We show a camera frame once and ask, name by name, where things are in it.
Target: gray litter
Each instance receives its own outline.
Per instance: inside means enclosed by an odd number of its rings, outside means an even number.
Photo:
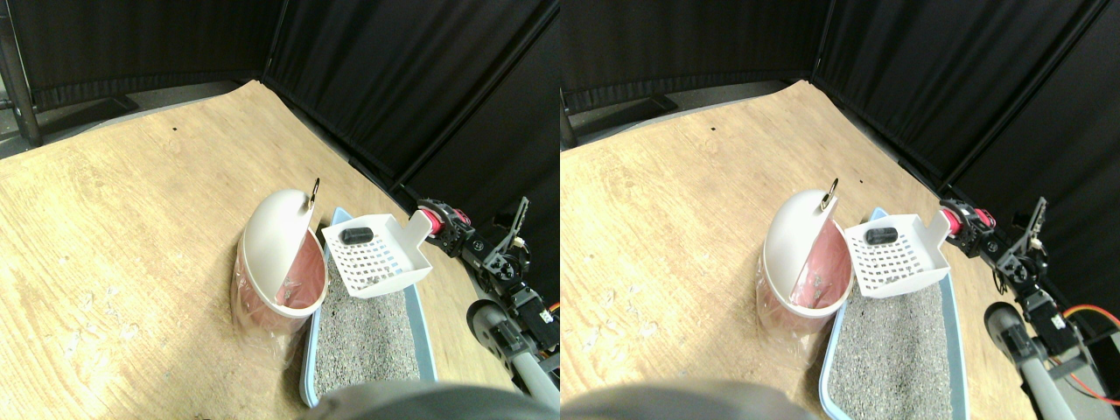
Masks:
[[[327,267],[330,286],[319,314],[316,394],[372,381],[420,379],[404,292],[355,299],[334,261]]]
[[[953,414],[941,288],[887,299],[852,288],[829,375],[829,394],[852,419]]]

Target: plastic bag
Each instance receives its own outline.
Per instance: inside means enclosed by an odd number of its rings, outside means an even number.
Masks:
[[[308,232],[300,245],[283,287],[277,292],[277,302],[289,308],[315,305],[326,290],[326,272],[321,249]],[[233,281],[230,283],[230,307],[234,330],[242,347],[261,364],[286,368],[296,354],[296,347],[310,316],[289,318],[268,307],[256,291],[245,269],[243,250],[237,245]]]
[[[797,367],[815,362],[819,349],[828,340],[827,334],[815,333],[829,325],[833,315],[805,318],[782,306],[766,281],[762,256],[758,258],[758,269],[755,271],[755,306],[758,321],[765,332],[763,336],[773,349],[768,354],[774,361]]]

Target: orange cable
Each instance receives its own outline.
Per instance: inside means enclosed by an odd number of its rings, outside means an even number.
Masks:
[[[1063,317],[1070,317],[1070,315],[1072,315],[1073,312],[1077,312],[1077,311],[1082,311],[1082,310],[1092,310],[1094,312],[1101,314],[1104,317],[1109,318],[1109,320],[1111,320],[1112,324],[1116,324],[1117,328],[1120,328],[1120,319],[1117,319],[1117,317],[1112,316],[1112,314],[1109,314],[1109,311],[1107,311],[1107,310],[1104,310],[1101,307],[1095,306],[1095,305],[1077,305],[1077,306],[1071,307],[1070,309],[1066,309],[1064,312],[1062,312],[1062,316]],[[1051,357],[1051,360],[1053,360],[1054,362],[1057,362],[1057,358],[1055,358],[1055,357]],[[1120,407],[1120,401],[1107,399],[1104,396],[1101,396],[1096,392],[1093,392],[1093,390],[1089,389],[1089,385],[1085,385],[1084,382],[1081,382],[1081,380],[1077,379],[1077,375],[1074,375],[1074,374],[1071,373],[1070,376],[1073,376],[1073,380],[1077,381],[1077,383],[1081,384],[1081,388],[1084,388],[1085,391],[1088,391],[1090,394],[1092,394],[1093,396],[1095,396],[1098,400],[1104,401],[1104,402],[1110,403],[1110,404],[1116,405],[1116,407]]]

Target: metal ring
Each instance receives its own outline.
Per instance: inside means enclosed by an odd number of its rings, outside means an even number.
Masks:
[[[315,195],[319,193],[319,178],[315,178],[315,187],[311,188],[311,197],[307,199],[307,211],[315,209]]]
[[[829,208],[829,203],[831,203],[832,198],[836,197],[837,184],[839,183],[840,178],[832,180],[832,187],[829,188],[829,192],[824,194],[824,198],[821,199],[821,212],[823,212],[825,208]]]

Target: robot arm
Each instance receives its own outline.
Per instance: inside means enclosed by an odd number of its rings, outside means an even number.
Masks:
[[[508,233],[491,244],[463,211],[422,199],[421,212],[432,224],[428,242],[469,268],[482,300],[467,311],[467,325],[478,343],[503,362],[523,392],[560,407],[560,310],[545,308],[523,280],[532,253],[517,234],[529,199],[522,198]]]
[[[1081,334],[1066,321],[1054,299],[1040,286],[1046,280],[1047,255],[1038,233],[1045,222],[1046,199],[1038,199],[1029,218],[1016,217],[1012,226],[1021,228],[1023,235],[1015,242],[996,227],[996,220],[987,211],[955,199],[941,200],[941,205],[950,221],[949,243],[969,258],[980,256],[992,268],[997,289],[1000,293],[1011,290],[1026,321],[1038,334],[1032,338],[1015,307],[997,302],[984,314],[988,335],[1015,363],[1043,418],[1073,419],[1054,381],[1088,364],[1089,353]],[[1049,371],[1043,365],[1048,356],[1072,348],[1080,349],[1076,357]]]

